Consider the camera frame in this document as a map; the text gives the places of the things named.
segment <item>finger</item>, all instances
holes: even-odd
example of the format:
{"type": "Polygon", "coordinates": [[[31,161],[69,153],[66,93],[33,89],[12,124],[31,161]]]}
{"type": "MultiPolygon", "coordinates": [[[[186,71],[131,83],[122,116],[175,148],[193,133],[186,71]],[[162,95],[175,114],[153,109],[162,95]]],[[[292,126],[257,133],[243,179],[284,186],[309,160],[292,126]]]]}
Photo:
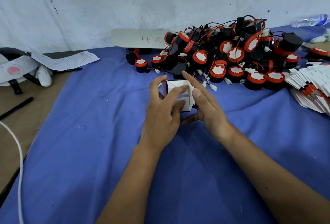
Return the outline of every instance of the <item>finger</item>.
{"type": "Polygon", "coordinates": [[[175,126],[180,125],[180,115],[181,115],[182,109],[184,108],[184,105],[185,105],[185,101],[178,101],[173,106],[172,124],[174,124],[175,126]]]}
{"type": "Polygon", "coordinates": [[[199,120],[198,113],[191,114],[190,116],[182,120],[181,125],[186,125],[190,122],[198,121],[198,120],[199,120]]]}
{"type": "Polygon", "coordinates": [[[187,89],[188,85],[172,88],[171,91],[167,94],[167,96],[165,96],[165,98],[163,99],[164,104],[167,107],[172,108],[174,102],[177,100],[179,95],[184,93],[187,89]]]}
{"type": "Polygon", "coordinates": [[[217,103],[216,98],[209,91],[207,91],[207,89],[204,88],[203,85],[200,84],[198,80],[196,80],[194,77],[192,77],[186,71],[182,71],[182,76],[186,80],[188,80],[192,84],[193,87],[198,88],[202,92],[202,94],[208,99],[208,101],[217,103]]]}
{"type": "Polygon", "coordinates": [[[159,95],[159,98],[160,98],[161,100],[163,100],[163,99],[165,98],[161,92],[158,92],[158,95],[159,95]]]}
{"type": "Polygon", "coordinates": [[[211,105],[211,103],[206,99],[206,97],[202,94],[199,89],[194,88],[192,91],[192,97],[195,100],[195,103],[198,105],[198,107],[201,109],[201,111],[204,113],[204,115],[207,114],[213,114],[215,108],[211,105]]]}
{"type": "Polygon", "coordinates": [[[159,100],[159,89],[158,86],[162,81],[165,81],[167,78],[166,75],[158,76],[156,79],[154,79],[149,87],[150,87],[150,101],[159,100]]]}

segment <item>black strap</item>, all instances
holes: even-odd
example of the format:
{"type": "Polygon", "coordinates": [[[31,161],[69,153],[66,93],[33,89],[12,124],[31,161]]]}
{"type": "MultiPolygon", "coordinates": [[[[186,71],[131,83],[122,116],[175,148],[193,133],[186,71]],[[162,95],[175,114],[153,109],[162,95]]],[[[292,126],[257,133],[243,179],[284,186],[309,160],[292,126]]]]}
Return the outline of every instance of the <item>black strap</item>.
{"type": "Polygon", "coordinates": [[[25,77],[27,80],[29,80],[30,82],[33,82],[34,84],[41,86],[39,80],[37,78],[34,78],[32,75],[30,75],[29,73],[23,75],[23,77],[25,77]]]}
{"type": "Polygon", "coordinates": [[[14,89],[15,95],[21,95],[23,93],[16,79],[10,80],[8,82],[11,85],[11,87],[14,89]]]}

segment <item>right hand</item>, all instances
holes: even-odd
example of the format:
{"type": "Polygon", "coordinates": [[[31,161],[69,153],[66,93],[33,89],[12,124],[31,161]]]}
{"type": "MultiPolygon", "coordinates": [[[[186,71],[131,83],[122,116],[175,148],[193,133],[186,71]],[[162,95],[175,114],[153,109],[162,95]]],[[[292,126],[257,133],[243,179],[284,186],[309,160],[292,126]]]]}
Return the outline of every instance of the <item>right hand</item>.
{"type": "Polygon", "coordinates": [[[195,87],[192,91],[192,96],[198,108],[196,114],[188,116],[181,124],[185,125],[193,121],[201,120],[204,122],[212,137],[218,142],[221,143],[228,140],[232,136],[234,126],[227,120],[216,98],[190,74],[183,71],[182,75],[195,87]]]}

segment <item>paper document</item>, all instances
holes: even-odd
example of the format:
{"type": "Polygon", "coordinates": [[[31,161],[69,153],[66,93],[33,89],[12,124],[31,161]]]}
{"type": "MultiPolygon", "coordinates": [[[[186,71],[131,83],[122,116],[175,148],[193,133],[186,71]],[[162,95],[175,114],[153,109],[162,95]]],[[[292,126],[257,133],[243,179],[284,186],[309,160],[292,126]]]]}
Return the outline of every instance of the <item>paper document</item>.
{"type": "Polygon", "coordinates": [[[46,55],[39,53],[35,49],[30,48],[30,50],[32,53],[31,57],[33,59],[40,62],[47,68],[56,70],[56,71],[64,71],[67,69],[78,68],[78,67],[84,66],[86,64],[92,63],[92,62],[100,59],[96,55],[94,55],[88,51],[83,51],[81,53],[71,55],[68,57],[64,57],[61,59],[52,59],[46,55]]]}

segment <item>white cable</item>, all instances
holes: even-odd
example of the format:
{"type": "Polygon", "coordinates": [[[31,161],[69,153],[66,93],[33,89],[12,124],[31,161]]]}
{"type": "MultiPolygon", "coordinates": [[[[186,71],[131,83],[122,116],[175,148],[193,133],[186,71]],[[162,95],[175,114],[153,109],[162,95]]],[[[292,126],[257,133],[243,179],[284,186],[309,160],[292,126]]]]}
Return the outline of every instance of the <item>white cable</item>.
{"type": "Polygon", "coordinates": [[[14,138],[18,148],[19,148],[19,185],[18,185],[18,192],[17,192],[17,196],[18,196],[18,206],[19,206],[19,224],[24,224],[23,221],[23,212],[22,212],[22,196],[21,196],[21,192],[22,192],[22,178],[23,178],[23,152],[22,152],[22,148],[20,146],[19,140],[17,139],[17,137],[15,136],[15,134],[13,133],[13,131],[6,125],[4,124],[2,121],[0,121],[0,124],[2,126],[4,126],[8,132],[12,135],[12,137],[14,138]]]}

